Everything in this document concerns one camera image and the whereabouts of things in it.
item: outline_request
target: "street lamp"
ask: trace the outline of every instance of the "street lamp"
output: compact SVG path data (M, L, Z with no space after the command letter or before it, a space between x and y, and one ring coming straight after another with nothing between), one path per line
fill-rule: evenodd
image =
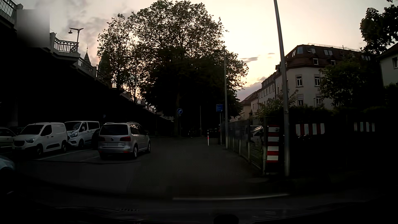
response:
M214 50L214 52L224 52L224 94L225 94L225 147L228 148L228 101L226 94L226 50L225 46L222 50Z
M283 50L283 39L281 21L279 19L279 10L277 0L274 0L276 25L278 28L279 37L279 50L281 53L281 72L282 72L282 90L283 90L283 119L285 129L285 176L288 177L290 173L290 124L289 124L289 105L288 105L288 94L287 94L287 77L286 77L286 66L285 66L285 53Z
M79 48L79 34L80 34L80 30L82 30L82 29L84 29L84 28L76 29L76 28L70 28L70 27L69 27L69 29L70 29L70 31L68 32L69 34L72 34L72 33L73 33L72 30L77 30L77 40L76 40L76 43L77 43L76 52L77 52L77 49Z

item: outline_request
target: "bridge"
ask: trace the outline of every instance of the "bridge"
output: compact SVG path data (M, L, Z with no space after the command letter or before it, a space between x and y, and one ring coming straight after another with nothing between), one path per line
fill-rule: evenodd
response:
M49 33L45 47L22 47L16 14L21 4L0 0L3 71L0 73L0 126L35 122L137 121L150 132L170 134L172 118L149 106L83 59L79 43Z

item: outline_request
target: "rear windshield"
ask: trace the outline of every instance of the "rear windshield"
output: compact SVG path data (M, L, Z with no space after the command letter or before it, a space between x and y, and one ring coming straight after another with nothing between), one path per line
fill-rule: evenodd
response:
M101 136L125 136L129 134L129 128L125 124L105 124L99 135Z
M42 124L28 125L22 130L21 135L38 135L43 126Z
M80 124L79 121L65 122L65 127L67 131L75 131L80 127Z

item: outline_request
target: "red and white striped barrier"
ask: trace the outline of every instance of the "red and white striped barrier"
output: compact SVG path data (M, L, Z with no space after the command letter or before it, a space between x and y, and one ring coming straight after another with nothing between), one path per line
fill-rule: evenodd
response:
M374 132L375 124L370 122L354 122L354 131L360 132Z
M296 135L322 135L325 133L325 124L296 124Z
M267 138L267 163L277 163L279 161L279 125L268 126Z

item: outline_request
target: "blue sign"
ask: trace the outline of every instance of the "blue sign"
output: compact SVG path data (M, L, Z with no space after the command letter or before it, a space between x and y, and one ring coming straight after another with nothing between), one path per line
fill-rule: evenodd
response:
M217 112L222 112L223 104L216 104L216 111Z

